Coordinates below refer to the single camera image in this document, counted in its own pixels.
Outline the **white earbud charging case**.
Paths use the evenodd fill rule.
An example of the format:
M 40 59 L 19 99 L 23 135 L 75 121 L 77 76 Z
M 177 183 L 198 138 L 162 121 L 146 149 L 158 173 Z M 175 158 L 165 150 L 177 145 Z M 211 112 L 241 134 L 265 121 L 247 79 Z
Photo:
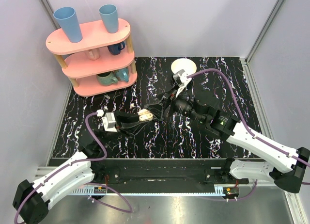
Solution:
M 147 109 L 142 109 L 138 112 L 138 116 L 139 116 L 139 121 L 143 122 L 143 121 L 152 121 L 153 119 L 153 114 L 147 110 Z

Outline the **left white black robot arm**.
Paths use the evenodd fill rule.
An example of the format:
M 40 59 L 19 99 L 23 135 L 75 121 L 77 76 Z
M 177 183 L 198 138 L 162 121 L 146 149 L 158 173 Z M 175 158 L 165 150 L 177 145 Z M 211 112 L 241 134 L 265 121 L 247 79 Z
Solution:
M 129 203 L 119 192 L 107 185 L 108 178 L 100 167 L 108 153 L 90 127 L 89 119 L 93 116 L 101 118 L 105 131 L 131 135 L 136 135 L 154 118 L 154 115 L 146 109 L 142 109 L 137 114 L 103 110 L 88 114 L 85 125 L 98 147 L 91 149 L 87 146 L 78 150 L 70 159 L 47 175 L 33 182 L 22 181 L 17 187 L 13 200 L 13 207 L 16 210 L 15 224 L 40 223 L 59 201 L 85 185 L 112 191 L 125 203 Z

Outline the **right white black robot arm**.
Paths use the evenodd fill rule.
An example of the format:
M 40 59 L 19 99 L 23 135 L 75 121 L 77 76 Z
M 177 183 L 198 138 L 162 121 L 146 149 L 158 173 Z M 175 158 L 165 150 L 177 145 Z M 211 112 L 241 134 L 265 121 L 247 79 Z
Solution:
M 252 152 L 262 161 L 229 160 L 229 166 L 220 171 L 224 183 L 236 179 L 254 179 L 274 182 L 282 190 L 299 193 L 310 151 L 304 147 L 290 148 L 251 130 L 238 117 L 219 109 L 219 100 L 212 93 L 196 95 L 165 93 L 157 103 L 145 105 L 154 119 L 162 121 L 164 114 L 179 113 L 205 127 L 215 139 L 234 144 Z

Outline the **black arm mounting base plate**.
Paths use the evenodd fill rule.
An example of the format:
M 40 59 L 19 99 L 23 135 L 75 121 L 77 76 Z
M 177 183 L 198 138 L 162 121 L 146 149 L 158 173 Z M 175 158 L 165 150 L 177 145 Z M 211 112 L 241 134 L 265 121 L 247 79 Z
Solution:
M 230 159 L 105 159 L 92 162 L 94 181 L 128 182 L 194 181 L 202 184 L 246 185 L 249 180 L 229 174 Z

